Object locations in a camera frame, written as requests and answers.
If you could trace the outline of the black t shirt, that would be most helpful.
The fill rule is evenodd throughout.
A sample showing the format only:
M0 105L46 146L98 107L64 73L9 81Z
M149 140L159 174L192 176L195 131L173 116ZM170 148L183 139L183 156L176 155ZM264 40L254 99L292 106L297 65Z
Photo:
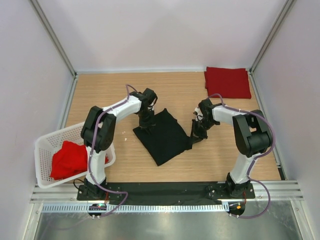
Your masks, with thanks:
M151 133L140 127L134 128L133 132L157 166L192 149L190 137L166 108L155 115L155 127Z

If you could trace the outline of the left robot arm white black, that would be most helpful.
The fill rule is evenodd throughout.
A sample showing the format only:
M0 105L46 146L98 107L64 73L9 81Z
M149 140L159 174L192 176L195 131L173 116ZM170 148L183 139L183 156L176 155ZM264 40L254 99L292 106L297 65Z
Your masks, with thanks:
M157 100L156 93L146 88L143 92L128 92L123 100L111 106L93 106L90 109L80 133L88 161L87 174L78 189L79 201L102 200L106 197L105 161L108 153L113 152L116 124L136 114L139 118L138 127L150 134L156 125L154 105Z

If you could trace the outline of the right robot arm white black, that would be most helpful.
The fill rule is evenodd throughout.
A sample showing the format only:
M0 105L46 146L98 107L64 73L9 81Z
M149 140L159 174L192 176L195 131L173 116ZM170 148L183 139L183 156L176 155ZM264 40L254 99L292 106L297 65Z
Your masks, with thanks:
M210 99L202 100L193 114L190 146L207 139L207 131L213 126L227 123L233 127L239 155L227 174L224 190L231 198L240 197L252 181L250 175L256 160L273 146L271 127L260 110L239 110L223 103L213 104Z

